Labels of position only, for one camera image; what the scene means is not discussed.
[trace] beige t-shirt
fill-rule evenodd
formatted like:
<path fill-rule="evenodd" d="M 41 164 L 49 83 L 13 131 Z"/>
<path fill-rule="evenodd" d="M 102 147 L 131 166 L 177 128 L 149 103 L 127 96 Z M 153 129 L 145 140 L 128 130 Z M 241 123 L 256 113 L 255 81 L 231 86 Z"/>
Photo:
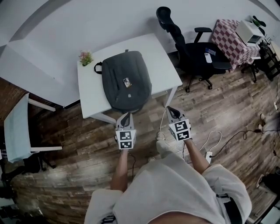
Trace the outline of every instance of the beige t-shirt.
<path fill-rule="evenodd" d="M 237 176 L 219 164 L 201 175 L 178 155 L 171 154 L 143 166 L 124 193 L 94 191 L 85 223 L 147 224 L 165 213 L 182 212 L 213 224 L 230 224 L 216 193 L 227 193 L 234 199 L 245 223 L 252 204 Z"/>

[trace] black office chair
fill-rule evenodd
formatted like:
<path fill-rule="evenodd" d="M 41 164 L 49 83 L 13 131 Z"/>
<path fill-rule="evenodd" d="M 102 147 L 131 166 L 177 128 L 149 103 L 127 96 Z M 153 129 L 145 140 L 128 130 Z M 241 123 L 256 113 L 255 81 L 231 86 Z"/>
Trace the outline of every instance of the black office chair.
<path fill-rule="evenodd" d="M 209 42 L 198 43 L 201 35 L 204 32 L 212 32 L 210 28 L 199 27 L 195 28 L 197 32 L 194 43 L 185 43 L 185 39 L 180 28 L 175 25 L 170 18 L 171 10 L 167 7 L 159 7 L 157 9 L 157 18 L 160 26 L 170 33 L 175 41 L 175 47 L 179 54 L 179 68 L 185 72 L 191 72 L 192 77 L 189 82 L 186 92 L 189 92 L 189 87 L 195 76 L 201 76 L 199 81 L 206 81 L 212 89 L 212 83 L 209 78 L 214 74 L 224 74 L 227 69 L 231 69 L 231 64 L 227 57 L 220 51 L 217 45 Z M 207 63 L 205 58 L 206 48 L 216 52 L 216 55 L 211 54 L 212 63 Z"/>

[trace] gray backpack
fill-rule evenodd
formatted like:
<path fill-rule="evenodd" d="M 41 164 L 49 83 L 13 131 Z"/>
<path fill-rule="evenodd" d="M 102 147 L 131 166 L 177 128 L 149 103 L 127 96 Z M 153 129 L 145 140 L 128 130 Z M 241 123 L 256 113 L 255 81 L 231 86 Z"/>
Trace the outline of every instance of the gray backpack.
<path fill-rule="evenodd" d="M 96 66 L 102 66 L 102 72 Z M 126 113 L 142 109 L 151 95 L 152 84 L 143 57 L 126 51 L 99 62 L 94 70 L 102 74 L 103 88 L 112 109 Z"/>

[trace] red and white tablecloth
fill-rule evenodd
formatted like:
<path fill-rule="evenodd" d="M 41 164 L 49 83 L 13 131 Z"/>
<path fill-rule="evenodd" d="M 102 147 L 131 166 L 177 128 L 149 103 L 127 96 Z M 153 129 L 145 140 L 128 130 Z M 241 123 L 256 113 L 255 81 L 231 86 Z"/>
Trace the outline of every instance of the red and white tablecloth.
<path fill-rule="evenodd" d="M 230 60 L 232 69 L 244 63 L 252 64 L 253 59 L 259 55 L 259 46 L 249 47 L 236 34 L 235 30 L 239 22 L 237 20 L 218 19 L 211 41 L 218 45 L 219 49 Z"/>

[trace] white microwave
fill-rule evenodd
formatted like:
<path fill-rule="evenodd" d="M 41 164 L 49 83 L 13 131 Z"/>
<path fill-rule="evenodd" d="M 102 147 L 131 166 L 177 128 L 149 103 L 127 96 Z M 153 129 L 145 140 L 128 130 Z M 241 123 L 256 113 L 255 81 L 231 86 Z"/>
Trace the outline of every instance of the white microwave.
<path fill-rule="evenodd" d="M 264 38 L 255 24 L 244 20 L 241 20 L 235 32 L 247 46 L 255 46 Z"/>

